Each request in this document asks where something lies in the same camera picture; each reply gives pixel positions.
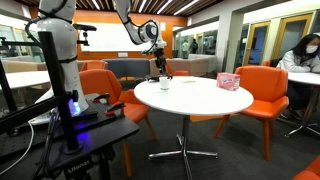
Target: white desk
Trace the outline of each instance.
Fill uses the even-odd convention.
[[[134,89],[135,96],[144,104],[166,112],[184,115],[182,134],[177,135],[181,150],[149,155],[149,159],[182,154],[188,179],[192,179],[187,153],[213,155],[217,153],[187,150],[190,115],[215,116],[240,112],[253,103],[247,90],[227,91],[216,86],[216,80],[199,77],[173,77],[169,90],[161,90],[160,83],[145,81]]]
[[[310,121],[310,118],[312,115],[312,111],[314,109],[314,106],[316,105],[317,98],[319,97],[320,74],[311,73],[311,72],[310,73],[291,73],[291,72],[289,72],[288,79],[290,81],[294,81],[294,82],[298,82],[298,83],[309,84],[313,87],[312,87],[312,95],[310,97],[310,101],[309,101],[308,107],[306,109],[306,112],[304,114],[302,123],[299,124],[299,127],[297,129],[287,133],[286,137],[289,137],[290,135],[300,131],[301,129],[307,129],[317,135],[320,135],[320,132],[309,127],[309,121]]]
[[[50,82],[48,71],[27,71],[6,74],[10,89],[18,89],[19,96],[27,105],[26,87],[32,87]]]

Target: ceiling light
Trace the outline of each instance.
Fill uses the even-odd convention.
[[[194,3],[198,2],[199,0],[194,0],[191,3],[187,4],[186,6],[184,6],[183,8],[181,8],[179,11],[175,12],[173,15],[177,15],[179,13],[181,13],[182,11],[184,11],[185,9],[187,9],[188,7],[192,6]]]
[[[141,11],[142,11],[144,5],[146,4],[146,2],[147,2],[147,0],[143,0],[142,4],[140,6],[140,9],[139,9],[139,13],[141,13]]]
[[[98,3],[96,2],[96,0],[92,0],[92,2],[93,2],[93,4],[94,4],[94,6],[96,6],[96,8],[97,8],[98,10],[100,10],[100,7],[99,7]]]
[[[161,11],[162,11],[164,8],[166,8],[171,2],[172,2],[172,0],[169,0],[166,4],[164,4],[164,5],[162,6],[162,8],[159,9],[159,11],[157,12],[157,14],[160,14]]]

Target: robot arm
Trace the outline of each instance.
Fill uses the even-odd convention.
[[[166,60],[163,57],[163,48],[167,45],[161,36],[161,29],[159,22],[149,20],[141,26],[135,25],[129,13],[131,11],[131,0],[115,0],[117,13],[125,26],[131,41],[140,45],[142,43],[151,42],[152,47],[149,50],[143,51],[142,54],[154,54],[156,56],[156,66],[161,74],[166,74]]]

